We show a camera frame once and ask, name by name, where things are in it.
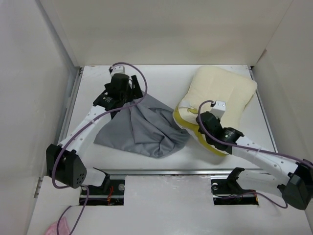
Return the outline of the grey pillowcase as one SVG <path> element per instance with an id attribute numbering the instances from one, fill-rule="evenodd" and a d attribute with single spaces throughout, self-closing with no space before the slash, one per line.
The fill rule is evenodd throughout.
<path id="1" fill-rule="evenodd" d="M 190 135 L 178 127 L 174 110 L 150 95 L 119 111 L 95 137 L 94 144 L 152 158 L 172 155 L 185 147 Z"/>

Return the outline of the cream yellow pillow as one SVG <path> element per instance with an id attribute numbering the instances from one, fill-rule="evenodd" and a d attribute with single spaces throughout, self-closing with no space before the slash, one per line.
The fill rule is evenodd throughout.
<path id="1" fill-rule="evenodd" d="M 256 89 L 257 83 L 251 78 L 217 66 L 201 66 L 195 72 L 187 94 L 173 112 L 174 121 L 205 149 L 224 157 L 227 153 L 210 146 L 205 135 L 199 132 L 196 122 L 199 106 L 207 100 L 225 102 L 221 125 L 238 130 L 242 113 Z"/>

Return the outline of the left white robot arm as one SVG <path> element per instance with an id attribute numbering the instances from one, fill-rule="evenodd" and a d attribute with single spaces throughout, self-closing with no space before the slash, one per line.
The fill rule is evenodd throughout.
<path id="1" fill-rule="evenodd" d="M 142 97 L 136 75 L 111 75 L 110 83 L 94 100 L 83 121 L 58 145 L 51 144 L 46 149 L 47 173 L 55 188 L 92 186 L 99 194 L 109 190 L 109 175 L 94 167 L 86 168 L 83 157 L 104 125 L 125 109 L 126 103 L 133 101 L 137 104 Z"/>

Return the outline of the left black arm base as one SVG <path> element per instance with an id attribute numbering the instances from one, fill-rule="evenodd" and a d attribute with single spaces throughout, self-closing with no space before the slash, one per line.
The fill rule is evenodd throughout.
<path id="1" fill-rule="evenodd" d="M 87 199 L 87 206 L 123 206 L 125 192 L 125 177 L 111 176 L 98 169 L 87 170 L 89 194 L 85 187 L 81 188 L 79 205 L 82 206 Z"/>

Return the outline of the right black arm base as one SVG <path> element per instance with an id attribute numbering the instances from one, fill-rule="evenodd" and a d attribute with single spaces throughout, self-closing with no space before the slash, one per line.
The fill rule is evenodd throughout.
<path id="1" fill-rule="evenodd" d="M 224 179 L 211 178 L 211 193 L 215 206 L 259 205 L 254 190 L 243 189 L 237 182 L 244 168 L 237 167 Z"/>

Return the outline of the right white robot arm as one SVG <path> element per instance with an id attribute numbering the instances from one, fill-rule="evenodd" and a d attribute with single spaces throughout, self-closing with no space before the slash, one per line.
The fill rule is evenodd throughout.
<path id="1" fill-rule="evenodd" d="M 262 191 L 282 197 L 298 210 L 307 208 L 313 197 L 312 162 L 266 150 L 242 132 L 231 127 L 223 128 L 220 119 L 210 112 L 198 115 L 196 122 L 208 144 L 265 171 L 264 174 L 255 173 L 236 167 L 226 179 L 213 180 L 214 193 L 232 198 Z"/>

